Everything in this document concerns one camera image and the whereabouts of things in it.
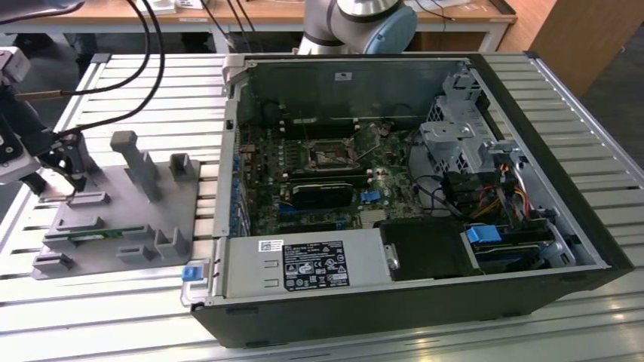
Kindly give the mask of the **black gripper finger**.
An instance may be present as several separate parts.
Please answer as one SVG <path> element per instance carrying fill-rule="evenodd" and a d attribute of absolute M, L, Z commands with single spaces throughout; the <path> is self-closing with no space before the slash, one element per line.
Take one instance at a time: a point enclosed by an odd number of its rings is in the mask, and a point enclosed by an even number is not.
<path fill-rule="evenodd" d="M 44 151 L 37 155 L 41 165 L 68 181 L 74 192 L 82 192 L 89 174 L 96 172 L 96 162 L 89 155 L 84 135 L 45 133 L 44 142 Z"/>
<path fill-rule="evenodd" d="M 22 183 L 37 196 L 40 196 L 46 190 L 46 180 L 41 177 L 38 171 L 26 174 L 22 177 Z"/>

